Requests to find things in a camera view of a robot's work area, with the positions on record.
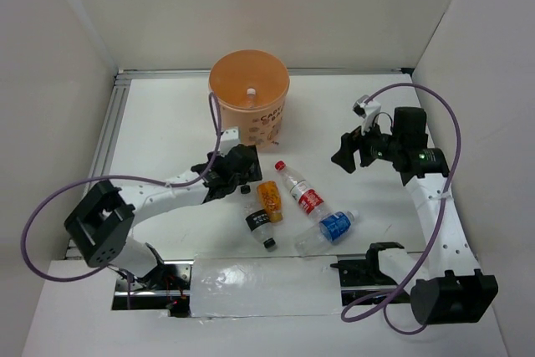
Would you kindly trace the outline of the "clear bottle dark blue label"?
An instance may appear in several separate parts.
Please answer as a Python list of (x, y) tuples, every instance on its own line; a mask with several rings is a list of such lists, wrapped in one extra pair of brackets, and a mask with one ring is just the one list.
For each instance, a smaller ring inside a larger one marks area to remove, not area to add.
[(243, 186), (240, 186), (240, 193), (242, 195), (248, 195), (252, 192), (252, 188), (250, 185), (243, 185)]

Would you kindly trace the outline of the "orange juice bottle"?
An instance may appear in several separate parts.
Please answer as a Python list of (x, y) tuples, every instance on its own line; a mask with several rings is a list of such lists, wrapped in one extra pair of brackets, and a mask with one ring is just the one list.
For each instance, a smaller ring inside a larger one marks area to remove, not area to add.
[(258, 199), (272, 223), (283, 220), (281, 196), (274, 181), (265, 181), (257, 186)]

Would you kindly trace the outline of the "clear bottle black label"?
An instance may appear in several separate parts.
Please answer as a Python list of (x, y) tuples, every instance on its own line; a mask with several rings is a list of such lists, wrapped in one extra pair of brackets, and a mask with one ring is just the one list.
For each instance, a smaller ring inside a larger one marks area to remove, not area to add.
[(244, 207), (244, 221), (254, 237), (265, 249), (275, 248), (274, 229), (266, 210), (258, 203), (248, 201)]

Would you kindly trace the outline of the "clear bottle white cap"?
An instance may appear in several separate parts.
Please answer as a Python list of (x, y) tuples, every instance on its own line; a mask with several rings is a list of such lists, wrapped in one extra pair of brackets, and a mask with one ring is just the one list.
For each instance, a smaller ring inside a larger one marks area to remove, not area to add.
[(257, 91), (254, 88), (248, 88), (246, 90), (245, 107), (247, 109), (257, 107)]

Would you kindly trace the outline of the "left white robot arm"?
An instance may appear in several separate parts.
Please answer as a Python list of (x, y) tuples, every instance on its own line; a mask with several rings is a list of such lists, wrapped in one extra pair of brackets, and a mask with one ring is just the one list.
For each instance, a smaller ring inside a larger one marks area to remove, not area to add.
[(133, 275), (144, 288), (163, 286), (175, 274), (148, 243), (138, 242), (130, 230), (152, 217), (181, 207), (196, 207), (232, 194), (239, 186), (260, 181), (262, 171), (254, 145), (235, 145), (207, 164), (193, 166), (164, 186), (115, 186), (99, 181), (64, 222), (90, 268), (109, 265)]

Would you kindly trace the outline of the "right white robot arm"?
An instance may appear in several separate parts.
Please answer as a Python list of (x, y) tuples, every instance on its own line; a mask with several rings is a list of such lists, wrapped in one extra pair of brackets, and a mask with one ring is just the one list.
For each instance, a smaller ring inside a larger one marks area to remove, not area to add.
[(410, 297), (413, 316), (422, 327), (478, 322), (498, 293), (494, 276), (482, 272), (463, 232), (450, 192), (453, 169), (443, 152), (428, 145), (426, 112), (418, 107), (397, 107), (390, 133), (382, 132), (377, 117), (380, 105), (354, 107), (363, 123), (341, 138), (334, 164), (348, 173), (375, 161), (388, 161), (400, 174), (414, 203), (426, 246), (414, 259), (397, 242), (376, 242), (366, 253), (364, 272), (373, 283), (391, 278), (396, 288), (384, 291), (382, 301), (345, 323), (358, 322), (384, 310), (401, 292)]

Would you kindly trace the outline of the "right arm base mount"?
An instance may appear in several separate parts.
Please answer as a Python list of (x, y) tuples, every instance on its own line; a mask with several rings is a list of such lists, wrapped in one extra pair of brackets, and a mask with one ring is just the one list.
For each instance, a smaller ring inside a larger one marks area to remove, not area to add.
[(379, 304), (385, 297), (387, 290), (394, 290), (397, 283), (394, 279), (384, 275), (379, 270), (379, 251), (392, 248), (403, 249), (397, 242), (376, 242), (369, 246), (368, 251), (360, 258), (338, 258), (330, 267), (338, 272), (341, 287), (342, 305), (345, 307), (372, 293), (380, 293), (365, 300), (364, 305)]

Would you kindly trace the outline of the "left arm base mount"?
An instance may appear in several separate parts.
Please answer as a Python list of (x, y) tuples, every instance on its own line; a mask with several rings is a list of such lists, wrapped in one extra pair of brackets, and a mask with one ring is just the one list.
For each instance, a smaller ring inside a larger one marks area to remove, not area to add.
[(143, 284), (139, 278), (114, 268), (115, 286), (111, 309), (155, 310), (175, 318), (189, 318), (193, 260), (165, 261), (164, 276), (155, 284)]

